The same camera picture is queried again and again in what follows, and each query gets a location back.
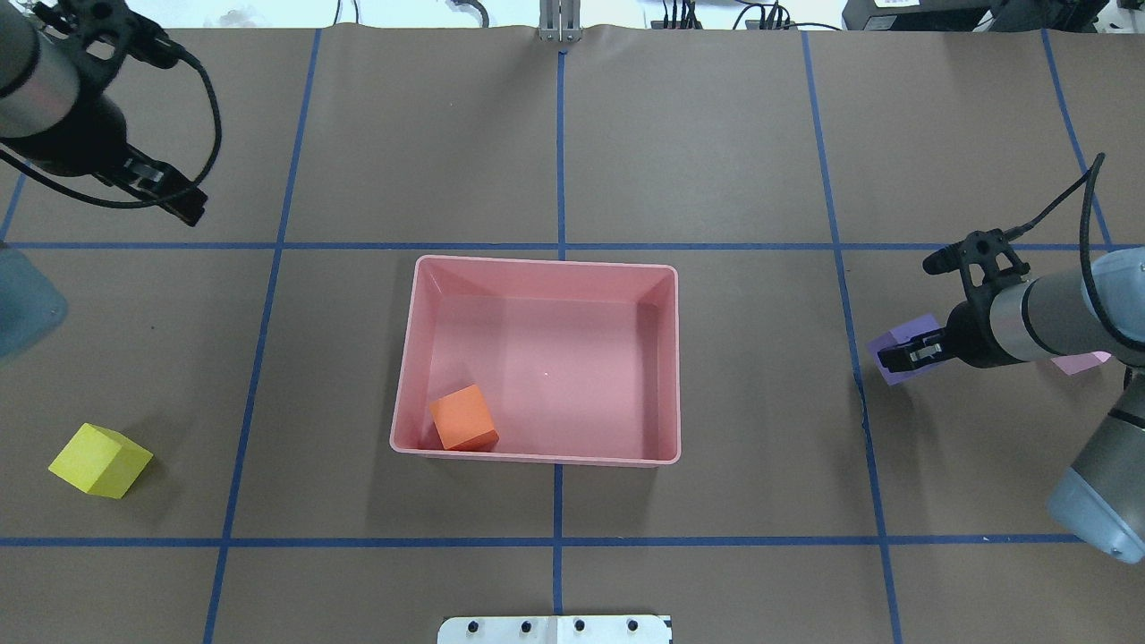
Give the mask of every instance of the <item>white bracket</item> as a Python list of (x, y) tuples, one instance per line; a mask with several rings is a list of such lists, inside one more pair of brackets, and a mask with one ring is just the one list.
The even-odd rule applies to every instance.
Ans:
[(542, 40), (576, 42), (581, 40), (581, 0), (540, 0)]
[(672, 644), (668, 615), (451, 618), (437, 644)]

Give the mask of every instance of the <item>foam block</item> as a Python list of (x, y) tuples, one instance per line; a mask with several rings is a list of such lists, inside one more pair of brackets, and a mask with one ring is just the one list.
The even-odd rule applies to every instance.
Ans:
[(1105, 361), (1111, 358), (1113, 356), (1104, 351), (1095, 351), (1093, 353), (1083, 353), (1081, 355), (1060, 355), (1050, 360), (1058, 366), (1058, 369), (1065, 371), (1066, 376), (1073, 376), (1087, 369), (1105, 364)]
[(151, 456), (119, 432), (84, 423), (48, 471), (87, 494), (123, 498)]
[(890, 331), (883, 333), (882, 336), (875, 338), (874, 340), (867, 343), (867, 351), (869, 351), (870, 356), (875, 359), (875, 367), (878, 368), (878, 372), (883, 375), (883, 379), (886, 380), (886, 384), (897, 385), (903, 380), (909, 380), (910, 378), (921, 376), (926, 371), (930, 371), (931, 369), (939, 367), (941, 363), (927, 364), (926, 367), (923, 367), (922, 369), (916, 369), (914, 371), (892, 374), (887, 371), (885, 367), (883, 367), (882, 362), (878, 361), (878, 352), (889, 346), (902, 344), (917, 335), (925, 333), (926, 331), (933, 331), (939, 327), (941, 327), (941, 324), (938, 323), (938, 320), (935, 320), (933, 315), (927, 313), (922, 317), (916, 317), (910, 322), (900, 324), (891, 329)]
[(473, 451), (492, 443), (499, 437), (493, 429), (485, 396), (477, 385), (469, 385), (429, 403), (437, 435), (445, 449)]

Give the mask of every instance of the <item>wire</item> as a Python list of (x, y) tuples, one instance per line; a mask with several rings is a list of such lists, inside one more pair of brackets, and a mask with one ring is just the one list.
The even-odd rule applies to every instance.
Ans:
[(457, 5), (458, 7), (463, 5), (473, 7), (479, 14), (481, 14), (481, 28), (485, 29), (489, 26), (489, 11), (485, 10), (484, 5), (482, 5), (480, 0), (453, 0), (453, 5)]
[(1085, 183), (1085, 181), (1089, 179), (1089, 175), (1090, 175), (1091, 172), (1092, 172), (1092, 168), (1087, 170), (1081, 175), (1081, 178), (1077, 179), (1077, 181), (1073, 182), (1073, 186), (1069, 186), (1068, 188), (1066, 188), (1066, 190), (1064, 193), (1061, 193), (1060, 195), (1057, 196), (1057, 198), (1055, 198), (1052, 202), (1050, 202), (1050, 205), (1048, 205), (1044, 209), (1042, 209), (1042, 212), (1040, 212), (1037, 214), (1037, 217), (1035, 217), (1034, 219), (1030, 219), (1029, 221), (1027, 221), (1026, 223), (1022, 223), (1021, 226), (1017, 226), (1014, 228), (1011, 228), (1011, 229), (1006, 230), (1005, 231), (1006, 239), (1012, 242), (1012, 241), (1017, 239), (1018, 237), (1021, 237), (1026, 233), (1029, 233), (1030, 230), (1033, 230), (1034, 226), (1037, 226), (1039, 223), (1042, 222), (1043, 219), (1045, 219), (1045, 215), (1050, 214), (1050, 212), (1053, 209), (1056, 209), (1059, 205), (1061, 205), (1061, 202), (1066, 201), (1069, 197), (1069, 195), (1073, 195), (1074, 191), (1077, 188), (1081, 188)]
[(783, 25), (780, 29), (791, 29), (791, 28), (795, 28), (795, 26), (822, 26), (822, 28), (835, 30), (835, 31), (843, 31), (842, 29), (839, 29), (839, 28), (837, 28), (835, 25), (830, 25), (830, 24), (826, 24), (826, 23), (788, 23), (788, 24)]
[(211, 172), (211, 168), (214, 167), (215, 159), (219, 158), (219, 149), (222, 147), (222, 116), (219, 111), (219, 97), (215, 95), (214, 85), (211, 84), (211, 77), (207, 76), (207, 70), (203, 66), (203, 63), (199, 62), (198, 58), (191, 55), (190, 52), (184, 49), (177, 42), (165, 40), (164, 44), (175, 48), (179, 52), (179, 58), (184, 63), (187, 63), (188, 65), (190, 65), (191, 69), (194, 69), (196, 72), (198, 72), (199, 78), (203, 80), (203, 88), (206, 91), (207, 94), (207, 101), (211, 102), (211, 118), (214, 123), (214, 141), (211, 144), (211, 154), (207, 156), (206, 163), (203, 164), (203, 170), (199, 171), (198, 175), (196, 175), (195, 179), (191, 180), (190, 184), (188, 184), (185, 188), (179, 190), (177, 193), (173, 193), (171, 195), (167, 195), (165, 197), (159, 197), (157, 199), (144, 199), (139, 202), (112, 202), (109, 199), (101, 199), (98, 197), (85, 195), (84, 193), (78, 193), (62, 183), (53, 181), (52, 179), (48, 179), (47, 176), (37, 172), (35, 170), (32, 170), (31, 167), (22, 163), (19, 159), (8, 154), (6, 150), (0, 150), (0, 160), (3, 160), (8, 165), (18, 170), (19, 172), (23, 172), (38, 183), (47, 186), (48, 188), (52, 188), (53, 190), (62, 195), (65, 195), (68, 197), (71, 197), (76, 201), (84, 202), (85, 204), (90, 204), (94, 206), (102, 206), (102, 207), (110, 207), (118, 210), (144, 209), (173, 202), (195, 191), (195, 189), (198, 188), (200, 183), (203, 183), (203, 180), (206, 179), (207, 174)]
[(743, 0), (735, 0), (736, 2), (744, 5), (740, 15), (735, 17), (735, 23), (732, 24), (732, 31), (735, 31), (740, 26), (740, 22), (743, 21), (743, 16), (751, 9), (759, 8), (759, 29), (761, 30), (779, 30), (788, 29), (791, 26), (826, 26), (828, 29), (834, 29), (840, 31), (837, 26), (831, 26), (823, 23), (792, 23), (791, 11), (787, 9), (783, 5), (779, 2), (747, 2)]
[(740, 3), (741, 5), (747, 5), (747, 7), (744, 7), (743, 10), (740, 11), (740, 15), (735, 17), (735, 24), (732, 25), (732, 31), (735, 31), (735, 28), (740, 26), (740, 21), (743, 19), (743, 15), (747, 14), (748, 11), (750, 11), (755, 7), (759, 7), (759, 21), (763, 22), (763, 19), (764, 19), (764, 13), (767, 10), (767, 7), (765, 5), (761, 5), (759, 2), (751, 2), (751, 3), (740, 2)]
[(1077, 233), (1077, 246), (1080, 249), (1081, 256), (1081, 277), (1082, 282), (1085, 284), (1085, 294), (1089, 296), (1089, 301), (1093, 305), (1093, 314), (1101, 322), (1101, 327), (1105, 328), (1105, 332), (1113, 336), (1113, 339), (1118, 340), (1119, 344), (1126, 348), (1145, 352), (1145, 343), (1135, 340), (1129, 336), (1121, 332), (1113, 320), (1110, 319), (1110, 314), (1105, 311), (1105, 306), (1101, 304), (1101, 298), (1097, 293), (1097, 284), (1093, 282), (1093, 265), (1089, 259), (1089, 221), (1093, 212), (1093, 188), (1097, 184), (1097, 173), (1101, 170), (1101, 163), (1105, 162), (1105, 152), (1098, 152), (1097, 158), (1093, 159), (1093, 165), (1089, 166), (1089, 176), (1085, 179), (1085, 193), (1082, 197), (1081, 205), (1081, 226)]

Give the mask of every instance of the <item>pink bin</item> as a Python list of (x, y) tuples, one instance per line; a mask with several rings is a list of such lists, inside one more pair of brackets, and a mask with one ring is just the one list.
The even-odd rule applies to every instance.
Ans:
[[(441, 458), (674, 463), (678, 291), (671, 266), (423, 257), (389, 445)], [(500, 440), (447, 451), (429, 402), (474, 383)]]

